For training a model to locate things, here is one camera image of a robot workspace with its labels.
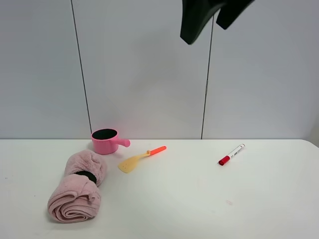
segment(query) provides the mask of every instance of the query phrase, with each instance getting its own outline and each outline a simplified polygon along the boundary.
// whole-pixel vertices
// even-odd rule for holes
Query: white wall
[[[68,0],[0,3],[0,138],[88,138]]]
[[[181,0],[77,0],[92,130],[129,138],[200,138],[211,23],[180,39]]]
[[[214,26],[204,138],[316,134],[318,9],[318,0],[257,0],[228,30]]]

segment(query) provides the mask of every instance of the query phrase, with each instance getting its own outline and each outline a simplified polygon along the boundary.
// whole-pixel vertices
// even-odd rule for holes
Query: table surface
[[[224,166],[218,160],[246,148]],[[166,145],[130,174],[122,160]],[[90,140],[0,140],[3,239],[300,239],[319,236],[319,148],[304,140],[132,140],[106,155],[96,218],[53,222],[47,200]]]

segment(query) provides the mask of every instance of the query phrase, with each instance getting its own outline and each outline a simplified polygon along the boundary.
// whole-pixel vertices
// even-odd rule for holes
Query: rolled pink towel
[[[48,201],[48,212],[58,222],[77,223],[97,215],[101,194],[97,186],[104,180],[106,163],[90,150],[73,154],[66,163],[60,185]]]

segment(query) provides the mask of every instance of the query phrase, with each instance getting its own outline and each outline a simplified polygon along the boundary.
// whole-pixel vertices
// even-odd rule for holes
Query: yellow spatula head
[[[145,153],[145,154],[141,154],[141,155],[137,155],[137,156],[133,156],[131,158],[128,158],[127,160],[120,163],[118,165],[118,168],[124,173],[130,173],[135,169],[135,167],[139,163],[140,158],[147,157],[147,156],[149,156],[149,154]]]

